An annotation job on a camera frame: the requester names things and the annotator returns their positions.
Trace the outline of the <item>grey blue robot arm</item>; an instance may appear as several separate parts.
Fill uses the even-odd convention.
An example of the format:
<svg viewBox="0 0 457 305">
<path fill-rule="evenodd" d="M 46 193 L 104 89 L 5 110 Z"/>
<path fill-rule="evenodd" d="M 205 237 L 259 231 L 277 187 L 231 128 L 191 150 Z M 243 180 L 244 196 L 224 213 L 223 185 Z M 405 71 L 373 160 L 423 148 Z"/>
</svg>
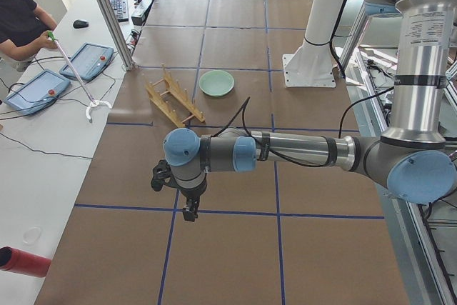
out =
<svg viewBox="0 0 457 305">
<path fill-rule="evenodd" d="M 402 16 L 389 127 L 376 138 L 302 136 L 226 127 L 212 136 L 175 129 L 164 139 L 165 157 L 151 187 L 186 197 L 185 220 L 194 221 L 206 175 L 252 171 L 259 161 L 289 161 L 311 168 L 337 166 L 367 176 L 398 199 L 431 203 L 449 194 L 456 167 L 438 131 L 456 0 L 365 0 L 368 13 Z"/>
</svg>

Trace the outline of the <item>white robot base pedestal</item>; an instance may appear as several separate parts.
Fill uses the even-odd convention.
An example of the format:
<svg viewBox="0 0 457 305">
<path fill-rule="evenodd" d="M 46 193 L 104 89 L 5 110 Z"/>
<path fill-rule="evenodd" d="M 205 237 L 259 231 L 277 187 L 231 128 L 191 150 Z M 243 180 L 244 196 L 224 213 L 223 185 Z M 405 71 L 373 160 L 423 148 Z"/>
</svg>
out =
<svg viewBox="0 0 457 305">
<path fill-rule="evenodd" d="M 294 54 L 283 55 L 287 87 L 336 86 L 333 77 L 331 40 L 346 0 L 313 0 L 303 43 Z"/>
</svg>

